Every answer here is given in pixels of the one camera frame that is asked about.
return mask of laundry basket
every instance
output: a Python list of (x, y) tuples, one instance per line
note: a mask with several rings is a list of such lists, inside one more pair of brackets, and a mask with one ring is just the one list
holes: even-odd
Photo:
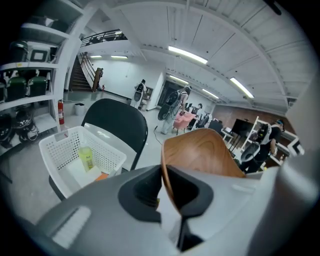
[(57, 188), (70, 197), (81, 187), (67, 170), (66, 166), (79, 158), (81, 143), (92, 150), (93, 163), (109, 176), (121, 171), (127, 156), (82, 126), (76, 126), (51, 135), (39, 142), (44, 164)]

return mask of yellow bottle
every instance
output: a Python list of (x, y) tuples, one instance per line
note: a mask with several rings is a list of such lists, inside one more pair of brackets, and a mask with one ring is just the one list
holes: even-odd
[(90, 147), (88, 146), (80, 147), (78, 154), (86, 172), (88, 172), (91, 168), (94, 167), (92, 150)]

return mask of computer screen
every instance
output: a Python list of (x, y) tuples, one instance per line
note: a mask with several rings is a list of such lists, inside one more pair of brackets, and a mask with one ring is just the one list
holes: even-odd
[(247, 136), (247, 133), (251, 131), (253, 126), (254, 124), (251, 122), (236, 119), (232, 127), (232, 132), (245, 137)]

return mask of staircase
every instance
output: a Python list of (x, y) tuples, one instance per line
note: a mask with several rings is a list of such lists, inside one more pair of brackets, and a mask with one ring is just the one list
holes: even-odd
[(82, 71), (78, 56), (74, 60), (69, 83), (69, 91), (93, 92), (84, 75), (84, 72)]

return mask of wooden chair back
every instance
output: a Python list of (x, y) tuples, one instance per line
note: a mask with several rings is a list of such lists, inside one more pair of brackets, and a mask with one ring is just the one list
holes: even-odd
[(167, 165), (215, 175), (243, 178), (222, 137), (208, 128), (196, 129), (164, 141), (161, 152), (162, 176), (173, 198)]

